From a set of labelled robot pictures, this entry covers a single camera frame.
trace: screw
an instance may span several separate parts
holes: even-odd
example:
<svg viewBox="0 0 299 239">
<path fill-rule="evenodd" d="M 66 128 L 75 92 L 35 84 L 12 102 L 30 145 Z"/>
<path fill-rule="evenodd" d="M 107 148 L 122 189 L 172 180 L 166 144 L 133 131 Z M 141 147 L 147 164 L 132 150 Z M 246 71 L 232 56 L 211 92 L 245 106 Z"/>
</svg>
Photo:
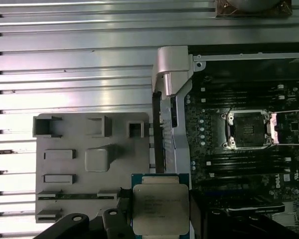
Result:
<svg viewBox="0 0 299 239">
<path fill-rule="evenodd" d="M 214 214 L 214 215 L 220 215 L 220 211 L 219 210 L 212 210 L 211 213 Z"/>
<path fill-rule="evenodd" d="M 77 217 L 72 218 L 72 220 L 75 221 L 75 222 L 77 222 L 77 221 L 79 221 L 79 220 L 82 220 L 82 217 L 77 216 Z"/>
<path fill-rule="evenodd" d="M 254 220 L 254 221 L 258 221 L 258 220 L 259 220 L 259 217 L 256 216 L 256 215 L 251 215 L 249 218 L 250 218 L 251 220 Z"/>
<path fill-rule="evenodd" d="M 205 81 L 205 82 L 210 82 L 212 79 L 213 79 L 213 77 L 211 77 L 211 76 L 205 76 L 205 77 L 203 78 L 203 81 Z"/>
</svg>

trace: gray plastic tab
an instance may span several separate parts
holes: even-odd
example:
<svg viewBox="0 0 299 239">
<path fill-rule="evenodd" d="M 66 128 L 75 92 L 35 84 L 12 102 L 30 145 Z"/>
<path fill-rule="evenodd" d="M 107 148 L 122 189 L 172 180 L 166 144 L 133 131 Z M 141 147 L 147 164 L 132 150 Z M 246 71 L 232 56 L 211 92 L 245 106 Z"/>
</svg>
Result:
<svg viewBox="0 0 299 239">
<path fill-rule="evenodd" d="M 118 189 L 102 189 L 98 192 L 98 197 L 114 197 L 114 200 L 117 200 L 119 192 L 120 191 Z"/>
<path fill-rule="evenodd" d="M 33 137 L 36 138 L 60 138 L 62 134 L 57 132 L 56 121 L 62 118 L 53 116 L 33 117 Z"/>
<path fill-rule="evenodd" d="M 45 175 L 44 182 L 73 184 L 73 175 Z"/>
<path fill-rule="evenodd" d="M 115 145 L 109 144 L 99 148 L 88 148 L 85 151 L 85 171 L 106 172 L 116 158 Z"/>
<path fill-rule="evenodd" d="M 36 221 L 38 223 L 54 223 L 60 217 L 61 210 L 42 210 L 36 215 Z"/>
<path fill-rule="evenodd" d="M 106 116 L 88 118 L 86 131 L 92 137 L 110 137 L 112 135 L 112 121 Z"/>
<path fill-rule="evenodd" d="M 128 121 L 128 138 L 140 137 L 144 138 L 144 121 Z"/>
<path fill-rule="evenodd" d="M 61 191 L 42 191 L 38 193 L 38 198 L 56 198 L 56 195 L 59 194 Z"/>
<path fill-rule="evenodd" d="M 49 149 L 44 151 L 43 159 L 73 159 L 75 158 L 75 150 L 72 149 Z"/>
</svg>

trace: circuit board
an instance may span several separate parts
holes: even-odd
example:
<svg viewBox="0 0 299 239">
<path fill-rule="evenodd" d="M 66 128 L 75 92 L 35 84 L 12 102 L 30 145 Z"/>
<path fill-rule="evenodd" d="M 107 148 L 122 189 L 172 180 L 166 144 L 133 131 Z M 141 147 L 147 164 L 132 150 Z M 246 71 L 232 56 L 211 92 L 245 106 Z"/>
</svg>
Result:
<svg viewBox="0 0 299 239">
<path fill-rule="evenodd" d="M 269 216 L 299 233 L 299 81 L 194 75 L 184 100 L 193 189 L 283 202 Z"/>
</svg>

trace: ribbed metal surface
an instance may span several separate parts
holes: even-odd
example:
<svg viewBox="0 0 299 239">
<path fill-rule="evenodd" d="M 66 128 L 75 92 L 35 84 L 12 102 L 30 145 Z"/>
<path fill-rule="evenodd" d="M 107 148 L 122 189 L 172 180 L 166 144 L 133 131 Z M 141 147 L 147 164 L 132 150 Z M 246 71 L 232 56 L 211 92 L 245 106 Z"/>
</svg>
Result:
<svg viewBox="0 0 299 239">
<path fill-rule="evenodd" d="M 173 164 L 175 161 L 175 148 L 173 137 L 171 135 L 171 120 L 163 120 L 163 147 L 165 152 L 165 163 L 167 165 Z"/>
<path fill-rule="evenodd" d="M 158 47 L 299 41 L 293 2 L 289 19 L 241 20 L 214 19 L 213 0 L 0 0 L 0 237 L 49 226 L 34 219 L 33 116 L 151 115 Z"/>
</svg>

